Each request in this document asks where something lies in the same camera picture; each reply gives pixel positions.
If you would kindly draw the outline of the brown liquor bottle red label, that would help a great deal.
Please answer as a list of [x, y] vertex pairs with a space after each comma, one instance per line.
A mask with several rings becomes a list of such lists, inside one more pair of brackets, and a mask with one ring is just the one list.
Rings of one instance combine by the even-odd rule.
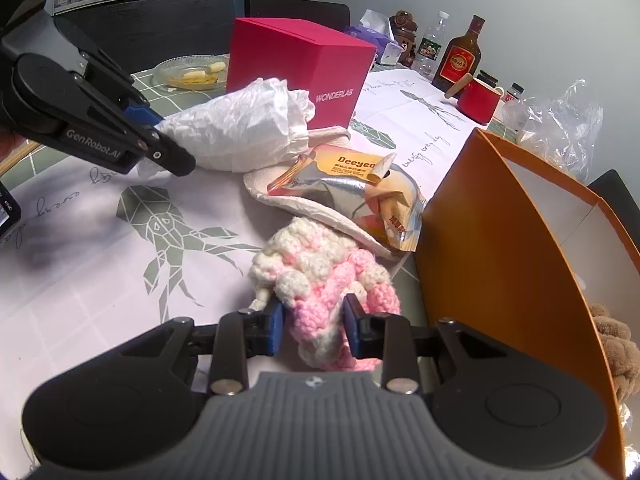
[[446, 92], [464, 75], [475, 74], [482, 58], [478, 36], [484, 24], [484, 18], [474, 15], [466, 33], [449, 41], [432, 80], [435, 88]]

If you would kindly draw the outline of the brown bear figurine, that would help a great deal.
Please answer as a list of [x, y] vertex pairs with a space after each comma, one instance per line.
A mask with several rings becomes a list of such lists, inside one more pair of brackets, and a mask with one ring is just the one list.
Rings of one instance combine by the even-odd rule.
[[413, 21], [413, 16], [410, 12], [399, 10], [390, 18], [390, 26], [392, 26], [394, 38], [402, 47], [399, 63], [410, 67], [416, 56], [414, 49], [416, 48], [418, 25]]

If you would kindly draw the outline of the clear plastic bag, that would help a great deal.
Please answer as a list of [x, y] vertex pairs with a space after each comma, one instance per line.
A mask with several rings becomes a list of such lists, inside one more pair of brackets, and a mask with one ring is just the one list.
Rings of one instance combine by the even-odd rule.
[[514, 143], [556, 169], [585, 183], [604, 109], [585, 79], [577, 79], [562, 96], [530, 96], [504, 106], [502, 122], [514, 132]]

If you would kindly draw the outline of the black chair left side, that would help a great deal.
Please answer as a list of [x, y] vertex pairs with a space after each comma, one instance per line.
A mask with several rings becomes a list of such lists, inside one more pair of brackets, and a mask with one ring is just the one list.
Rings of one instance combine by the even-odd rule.
[[344, 3], [316, 0], [244, 0], [247, 18], [297, 18], [344, 32], [352, 22]]

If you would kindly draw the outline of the white paper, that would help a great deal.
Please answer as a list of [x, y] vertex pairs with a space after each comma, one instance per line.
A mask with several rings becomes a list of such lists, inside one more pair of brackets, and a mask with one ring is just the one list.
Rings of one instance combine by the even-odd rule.
[[172, 114], [156, 128], [207, 170], [246, 174], [309, 148], [316, 106], [307, 90], [278, 78], [257, 78], [235, 92]]

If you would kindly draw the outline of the black chair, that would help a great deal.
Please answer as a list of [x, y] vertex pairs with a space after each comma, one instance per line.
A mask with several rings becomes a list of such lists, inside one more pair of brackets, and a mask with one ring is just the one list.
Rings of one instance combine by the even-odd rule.
[[126, 73], [183, 55], [230, 51], [232, 0], [128, 0], [58, 15], [66, 32], [83, 32]]
[[316, 0], [244, 0], [247, 18], [297, 18], [344, 32], [352, 22], [344, 3]]
[[620, 174], [610, 169], [588, 184], [611, 207], [637, 248], [640, 248], [640, 209]]

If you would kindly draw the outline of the white cloth pad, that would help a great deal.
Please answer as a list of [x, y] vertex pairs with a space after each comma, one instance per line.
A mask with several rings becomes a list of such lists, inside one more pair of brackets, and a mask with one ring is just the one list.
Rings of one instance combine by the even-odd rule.
[[321, 222], [386, 259], [416, 249], [416, 189], [394, 152], [363, 153], [342, 127], [314, 130], [307, 151], [244, 176], [265, 205]]

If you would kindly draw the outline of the purple tissue box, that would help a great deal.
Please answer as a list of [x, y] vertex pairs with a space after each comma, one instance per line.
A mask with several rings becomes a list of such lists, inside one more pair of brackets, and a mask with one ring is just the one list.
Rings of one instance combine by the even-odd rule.
[[376, 11], [367, 9], [359, 23], [347, 26], [345, 32], [373, 44], [376, 49], [375, 62], [380, 65], [396, 65], [404, 52], [393, 35], [390, 19]]

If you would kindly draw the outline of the orange cardboard box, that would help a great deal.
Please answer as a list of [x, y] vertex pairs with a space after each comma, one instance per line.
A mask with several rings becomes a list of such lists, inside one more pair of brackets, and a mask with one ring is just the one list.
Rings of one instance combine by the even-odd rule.
[[454, 318], [600, 396], [594, 459], [625, 477], [615, 385], [589, 309], [639, 327], [639, 252], [608, 202], [524, 148], [474, 130], [423, 214], [416, 267], [430, 321]]

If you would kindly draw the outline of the magenta cube box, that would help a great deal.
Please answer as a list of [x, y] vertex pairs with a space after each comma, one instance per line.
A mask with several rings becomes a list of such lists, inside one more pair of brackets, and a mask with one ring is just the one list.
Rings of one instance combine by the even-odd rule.
[[373, 44], [297, 18], [237, 18], [226, 89], [278, 78], [306, 90], [316, 107], [313, 129], [348, 127], [374, 62]]

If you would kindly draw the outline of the brown plush toy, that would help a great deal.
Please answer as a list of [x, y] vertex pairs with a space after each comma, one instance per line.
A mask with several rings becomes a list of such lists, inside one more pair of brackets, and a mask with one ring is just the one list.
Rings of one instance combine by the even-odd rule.
[[639, 348], [631, 339], [629, 326], [612, 318], [602, 304], [590, 304], [590, 314], [604, 349], [618, 403], [639, 392]]

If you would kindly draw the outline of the orange snack packet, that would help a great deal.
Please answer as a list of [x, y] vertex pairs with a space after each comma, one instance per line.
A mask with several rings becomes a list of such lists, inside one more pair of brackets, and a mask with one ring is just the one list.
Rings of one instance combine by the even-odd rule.
[[321, 144], [298, 156], [290, 169], [267, 185], [267, 192], [312, 200], [386, 247], [413, 252], [426, 199], [394, 158], [393, 153], [382, 156]]

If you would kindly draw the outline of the glass plate with peels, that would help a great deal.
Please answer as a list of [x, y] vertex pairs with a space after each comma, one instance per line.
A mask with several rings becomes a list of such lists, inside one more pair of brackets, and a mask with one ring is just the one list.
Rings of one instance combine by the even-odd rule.
[[224, 90], [228, 66], [228, 54], [183, 55], [158, 63], [153, 76], [158, 84], [181, 90]]

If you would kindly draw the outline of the dark jar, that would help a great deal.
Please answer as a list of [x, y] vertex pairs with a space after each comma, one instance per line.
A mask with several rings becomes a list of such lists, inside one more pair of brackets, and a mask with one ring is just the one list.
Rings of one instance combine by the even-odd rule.
[[488, 84], [491, 88], [496, 88], [498, 86], [498, 79], [491, 74], [486, 73], [484, 70], [480, 70], [477, 74], [477, 79], [483, 81], [485, 84]]

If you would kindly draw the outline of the pink white knitted item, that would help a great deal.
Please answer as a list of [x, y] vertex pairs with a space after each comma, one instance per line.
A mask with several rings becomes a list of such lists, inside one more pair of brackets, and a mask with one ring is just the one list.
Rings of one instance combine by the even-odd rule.
[[342, 302], [353, 294], [367, 313], [400, 312], [390, 274], [350, 237], [308, 218], [294, 218], [254, 257], [248, 276], [265, 309], [277, 297], [292, 315], [290, 333], [302, 360], [319, 370], [372, 372], [378, 359], [358, 360], [349, 350]]

